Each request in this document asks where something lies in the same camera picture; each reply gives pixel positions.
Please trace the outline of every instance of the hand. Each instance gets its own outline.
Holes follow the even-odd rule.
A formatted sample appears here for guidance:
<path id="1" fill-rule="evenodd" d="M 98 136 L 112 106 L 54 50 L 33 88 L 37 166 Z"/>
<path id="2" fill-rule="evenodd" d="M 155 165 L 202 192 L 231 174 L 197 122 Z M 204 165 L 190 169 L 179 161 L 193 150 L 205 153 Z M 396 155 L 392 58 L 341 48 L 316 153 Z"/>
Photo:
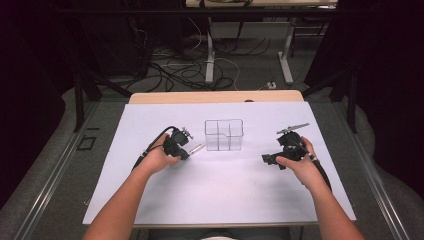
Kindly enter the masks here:
<path id="1" fill-rule="evenodd" d="M 316 156 L 312 143 L 303 136 L 301 138 L 305 143 L 306 149 Z M 296 175 L 297 179 L 299 179 L 299 181 L 310 191 L 316 187 L 321 187 L 322 184 L 326 184 L 321 173 L 312 163 L 312 160 L 308 155 L 305 155 L 303 159 L 298 162 L 281 156 L 277 156 L 275 160 L 277 163 L 290 168 Z"/>
<path id="2" fill-rule="evenodd" d="M 176 164 L 181 157 L 172 157 L 165 154 L 162 144 L 169 135 L 163 134 L 152 146 L 150 152 L 134 169 L 136 171 L 145 171 L 148 175 L 159 172 L 168 165 Z"/>

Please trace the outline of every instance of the forearm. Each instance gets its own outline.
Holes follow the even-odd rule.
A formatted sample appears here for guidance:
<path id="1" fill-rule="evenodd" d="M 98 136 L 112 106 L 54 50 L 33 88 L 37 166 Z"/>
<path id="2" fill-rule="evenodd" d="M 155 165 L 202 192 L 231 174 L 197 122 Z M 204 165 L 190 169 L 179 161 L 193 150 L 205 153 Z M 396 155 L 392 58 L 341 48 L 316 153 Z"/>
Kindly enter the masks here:
<path id="1" fill-rule="evenodd" d="M 364 239 L 326 186 L 311 190 L 322 239 Z"/>
<path id="2" fill-rule="evenodd" d="M 149 177 L 133 171 L 93 220 L 84 239 L 128 239 Z"/>

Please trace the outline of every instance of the person's left hand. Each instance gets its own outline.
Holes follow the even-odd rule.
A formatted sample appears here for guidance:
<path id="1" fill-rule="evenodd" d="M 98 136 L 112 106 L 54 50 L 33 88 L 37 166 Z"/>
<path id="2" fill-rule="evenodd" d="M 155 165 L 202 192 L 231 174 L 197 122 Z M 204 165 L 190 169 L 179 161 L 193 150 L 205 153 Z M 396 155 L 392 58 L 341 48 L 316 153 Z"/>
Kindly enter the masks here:
<path id="1" fill-rule="evenodd" d="M 150 152 L 134 170 L 143 170 L 149 175 L 159 172 L 168 165 L 176 164 L 181 157 L 172 157 L 165 154 L 162 144 L 169 135 L 163 134 L 152 146 Z"/>

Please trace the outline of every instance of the table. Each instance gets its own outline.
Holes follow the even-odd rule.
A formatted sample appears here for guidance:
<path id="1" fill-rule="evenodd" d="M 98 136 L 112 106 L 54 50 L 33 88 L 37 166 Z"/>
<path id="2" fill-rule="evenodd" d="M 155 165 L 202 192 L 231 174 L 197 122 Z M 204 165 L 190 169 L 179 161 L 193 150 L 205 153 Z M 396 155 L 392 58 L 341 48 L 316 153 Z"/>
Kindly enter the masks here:
<path id="1" fill-rule="evenodd" d="M 161 130 L 186 124 L 194 139 L 184 148 L 191 149 L 204 142 L 203 120 L 220 117 L 243 119 L 242 149 L 203 149 L 155 174 L 146 187 L 135 227 L 316 224 L 309 191 L 290 170 L 281 171 L 261 159 L 261 153 L 281 151 L 275 140 L 277 130 L 304 121 L 310 126 L 297 132 L 314 143 L 335 197 L 350 219 L 356 220 L 309 104 L 302 101 L 300 92 L 290 90 L 134 94 L 122 115 L 83 224 L 92 222 L 128 176 L 142 146 Z"/>
<path id="2" fill-rule="evenodd" d="M 187 7 L 199 8 L 201 0 L 186 0 Z M 206 8 L 219 7 L 242 7 L 244 2 L 240 3 L 219 3 L 204 1 Z M 310 7 L 310 6 L 329 6 L 337 4 L 337 0 L 253 0 L 249 7 Z M 213 38 L 237 38 L 239 24 L 235 22 L 212 22 L 209 18 L 210 34 L 208 34 L 208 60 L 206 65 L 206 83 L 213 82 L 213 69 L 215 52 L 213 50 Z M 278 52 L 281 69 L 283 71 L 286 84 L 293 84 L 290 67 L 287 62 L 287 56 L 290 49 L 296 18 L 291 18 L 289 22 L 245 22 L 240 38 L 273 38 L 284 39 L 283 51 Z"/>

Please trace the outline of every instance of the power strip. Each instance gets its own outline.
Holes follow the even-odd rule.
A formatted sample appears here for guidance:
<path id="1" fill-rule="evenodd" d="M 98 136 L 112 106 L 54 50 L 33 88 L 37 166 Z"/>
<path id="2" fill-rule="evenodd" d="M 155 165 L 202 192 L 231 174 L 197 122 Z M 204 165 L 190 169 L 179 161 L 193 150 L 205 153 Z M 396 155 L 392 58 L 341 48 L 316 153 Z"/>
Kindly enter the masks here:
<path id="1" fill-rule="evenodd" d="M 277 89 L 277 84 L 275 82 L 267 82 L 266 85 L 268 86 L 268 89 Z"/>

